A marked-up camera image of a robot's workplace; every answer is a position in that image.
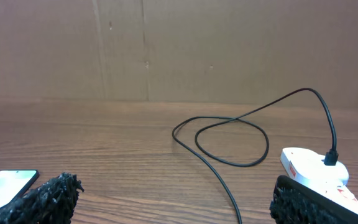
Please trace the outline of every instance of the table surface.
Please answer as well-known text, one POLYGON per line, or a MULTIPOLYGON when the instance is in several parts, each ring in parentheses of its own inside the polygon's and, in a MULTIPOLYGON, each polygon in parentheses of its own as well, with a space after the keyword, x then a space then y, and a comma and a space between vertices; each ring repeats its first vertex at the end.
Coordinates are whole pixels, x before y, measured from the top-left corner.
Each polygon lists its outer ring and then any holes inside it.
MULTIPOLYGON (((171 131, 192 116, 237 116, 250 105, 108 101, 1 101, 0 170, 38 169, 36 187, 63 171, 77 174, 80 194, 74 223, 236 223, 223 187, 171 131)), ((358 199, 358 110, 331 110, 339 160, 358 199)), ((270 107, 247 119, 265 129, 270 150, 249 168, 206 158, 235 196, 244 223, 274 223, 273 187, 285 175, 284 147, 320 154, 331 146, 323 109, 270 107)), ((195 148, 194 134, 216 120, 194 121, 178 137, 195 148)), ((200 143, 234 162, 252 162, 265 149, 263 135, 242 123, 209 129, 200 143)))

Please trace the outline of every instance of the cardboard wall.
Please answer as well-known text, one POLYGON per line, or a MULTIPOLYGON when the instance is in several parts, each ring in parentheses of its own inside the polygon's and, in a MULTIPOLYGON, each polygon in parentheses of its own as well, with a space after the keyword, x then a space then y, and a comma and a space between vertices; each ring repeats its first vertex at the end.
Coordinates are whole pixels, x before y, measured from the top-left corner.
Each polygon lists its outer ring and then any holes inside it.
POLYGON ((261 105, 305 86, 358 108, 358 1, 0 0, 0 97, 261 105))

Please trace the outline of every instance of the black plug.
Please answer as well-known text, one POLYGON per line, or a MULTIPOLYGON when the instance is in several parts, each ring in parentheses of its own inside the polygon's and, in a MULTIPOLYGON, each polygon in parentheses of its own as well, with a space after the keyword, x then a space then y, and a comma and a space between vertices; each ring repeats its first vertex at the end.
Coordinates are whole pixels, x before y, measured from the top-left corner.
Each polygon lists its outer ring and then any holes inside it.
POLYGON ((338 155, 339 154, 336 151, 330 149, 324 158, 324 165, 335 166, 336 161, 338 161, 338 155))

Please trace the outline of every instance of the power strip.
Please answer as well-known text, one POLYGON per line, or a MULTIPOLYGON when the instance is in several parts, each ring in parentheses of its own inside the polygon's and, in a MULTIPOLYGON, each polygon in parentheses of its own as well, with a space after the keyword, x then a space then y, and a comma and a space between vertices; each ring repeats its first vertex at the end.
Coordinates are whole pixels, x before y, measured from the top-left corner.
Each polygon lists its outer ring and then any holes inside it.
POLYGON ((288 147, 280 160, 293 180, 358 214, 358 200, 346 187, 349 173, 345 165, 337 161, 335 166, 326 166, 324 158, 309 149, 288 147))

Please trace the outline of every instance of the power cord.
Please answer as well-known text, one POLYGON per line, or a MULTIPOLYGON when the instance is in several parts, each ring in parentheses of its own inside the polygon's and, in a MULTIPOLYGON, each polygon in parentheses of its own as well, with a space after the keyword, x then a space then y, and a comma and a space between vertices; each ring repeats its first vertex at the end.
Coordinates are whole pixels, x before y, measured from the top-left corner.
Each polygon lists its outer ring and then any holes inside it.
POLYGON ((331 136, 332 136, 332 140, 333 140, 333 143, 332 143, 332 146, 331 146, 331 149, 327 152, 326 154, 326 157, 324 159, 324 164, 327 165, 327 166, 335 166, 336 164, 336 161, 338 159, 338 153, 336 151, 336 132, 335 132, 335 127, 334 127, 334 123, 333 123, 333 120, 331 118, 331 114, 329 113, 329 110, 328 110, 328 107, 327 107, 327 104, 326 102, 323 100, 323 97, 321 97, 321 95, 314 89, 312 88, 300 88, 299 90, 295 90, 271 103, 268 103, 266 104, 265 106, 261 106, 260 108, 257 108, 251 112, 248 112, 248 113, 245 113, 243 115, 240 115, 238 117, 226 117, 226 116, 196 116, 196 117, 193 117, 193 118, 189 118, 187 119, 186 121, 178 124, 178 126, 176 126, 173 130, 172 130, 172 138, 177 142, 179 143, 181 146, 183 146, 184 148, 186 148, 187 150, 189 150, 191 153, 193 153, 196 157, 198 157, 199 159, 201 159, 211 170, 212 172, 215 174, 215 176, 219 179, 220 183, 222 184, 223 188, 225 189, 226 193, 228 194, 228 196, 230 197, 230 200, 233 204, 233 207, 236 211, 236 216, 237 216, 237 220, 238 220, 238 223, 241 224, 242 223, 242 219, 241 219, 241 214, 240 214, 240 210, 239 210, 239 207, 237 206, 237 203, 236 203, 236 200, 234 200, 234 197, 232 195, 232 193, 230 192, 229 188, 227 187, 226 183, 223 181, 222 177, 218 174, 218 172, 215 170, 215 168, 204 158, 202 157, 200 154, 198 154, 196 151, 192 150, 190 147, 188 147, 186 144, 184 144, 183 142, 181 142, 177 137, 176 137, 176 133, 177 133, 177 130, 179 128, 182 128, 184 127, 184 125, 186 125, 187 123, 189 123, 190 121, 193 121, 193 120, 196 120, 196 119, 201 119, 201 118, 216 118, 216 119, 225 119, 226 121, 222 121, 222 122, 219 122, 219 123, 216 123, 216 124, 211 124, 207 127, 204 127, 204 128, 201 128, 200 130, 197 131, 196 135, 195 135, 195 143, 198 147, 199 150, 201 150, 201 152, 203 152, 204 154, 206 154, 207 156, 211 157, 212 159, 215 159, 219 162, 223 162, 225 164, 228 164, 230 166, 236 166, 236 167, 250 167, 250 166, 255 166, 257 164, 260 164, 267 156, 267 153, 269 152, 269 139, 267 137, 267 134, 266 132, 261 128, 259 127, 258 125, 256 124, 253 124, 249 121, 246 121, 246 120, 243 120, 241 119, 242 117, 245 117, 247 115, 250 115, 252 113, 255 113, 257 111, 260 111, 270 105, 273 105, 291 95, 294 95, 295 93, 298 93, 300 91, 311 91, 312 93, 314 93, 320 103, 322 104, 325 112, 326 112, 326 116, 327 116, 327 119, 328 119, 328 124, 329 124, 329 128, 331 129, 331 136), (216 126, 219 126, 219 125, 222 125, 222 124, 227 124, 227 123, 230 123, 232 121, 240 121, 240 122, 243 122, 245 124, 248 124, 248 125, 251 125, 255 128, 257 128, 260 132, 262 132, 262 134, 265 136, 265 140, 266 140, 266 149, 265 149, 265 152, 264 154, 262 155, 262 157, 260 157, 259 159, 257 159, 256 161, 254 162, 251 162, 251 163, 248 163, 248 164, 239 164, 239 163, 235 163, 235 162, 229 162, 229 161, 226 161, 224 159, 221 159, 217 156, 214 156, 212 155, 211 153, 209 153, 208 151, 206 151, 204 148, 201 147, 201 145, 198 143, 198 136, 200 135, 200 133, 202 133, 203 131, 209 129, 209 128, 213 128, 213 127, 216 127, 216 126))

